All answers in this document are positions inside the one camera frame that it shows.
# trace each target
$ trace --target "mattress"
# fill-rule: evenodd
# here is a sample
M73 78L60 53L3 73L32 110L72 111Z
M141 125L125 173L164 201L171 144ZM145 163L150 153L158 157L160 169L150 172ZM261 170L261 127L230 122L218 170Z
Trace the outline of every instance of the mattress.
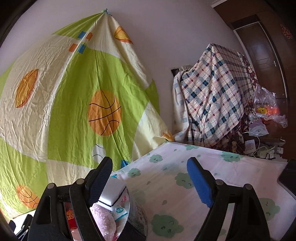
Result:
M286 163L241 156L193 145L166 142L113 175L124 180L148 219L148 241L194 240L209 208L188 175L196 157L202 167L228 185L250 183L260 200L270 235L280 240L296 216L296 200L278 183ZM219 241L225 240L234 204L229 204Z

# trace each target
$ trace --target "wooden door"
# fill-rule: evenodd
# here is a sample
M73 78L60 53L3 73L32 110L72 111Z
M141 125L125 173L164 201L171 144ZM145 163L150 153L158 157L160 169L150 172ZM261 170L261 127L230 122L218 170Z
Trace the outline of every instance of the wooden door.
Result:
M284 80L270 42L259 23L237 30L254 66L258 83L276 93L276 98L286 98Z

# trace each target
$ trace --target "pink plush toy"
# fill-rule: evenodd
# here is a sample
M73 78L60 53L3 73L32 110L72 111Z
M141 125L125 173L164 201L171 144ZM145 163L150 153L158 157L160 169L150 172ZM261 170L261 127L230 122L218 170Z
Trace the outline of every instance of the pink plush toy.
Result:
M116 231L116 224L110 211L94 203L90 208L91 214L106 241L112 241Z

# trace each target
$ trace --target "green basketball-print sheet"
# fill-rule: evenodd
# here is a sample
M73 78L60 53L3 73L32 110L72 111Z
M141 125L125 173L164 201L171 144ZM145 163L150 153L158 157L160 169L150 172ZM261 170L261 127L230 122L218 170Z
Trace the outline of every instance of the green basketball-print sheet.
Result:
M196 157L215 179L228 185L251 184L271 237L283 237L296 216L296 200L277 183L287 163L166 142L113 174L127 182L143 207L148 219L147 241L193 241L197 236L209 208L201 202L188 174L190 157ZM229 204L218 241L226 239L233 210L234 204Z
M0 95L0 209L10 218L104 156L116 171L172 140L154 81L105 11L28 49L0 77Z

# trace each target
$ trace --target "white wall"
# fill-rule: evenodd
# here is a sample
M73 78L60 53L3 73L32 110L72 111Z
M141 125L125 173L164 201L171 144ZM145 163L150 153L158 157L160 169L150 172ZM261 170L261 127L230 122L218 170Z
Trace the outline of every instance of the white wall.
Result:
M36 41L106 8L150 69L160 114L169 129L173 122L170 69L195 64L210 42L243 52L233 31L204 0L38 0L1 46L0 74Z

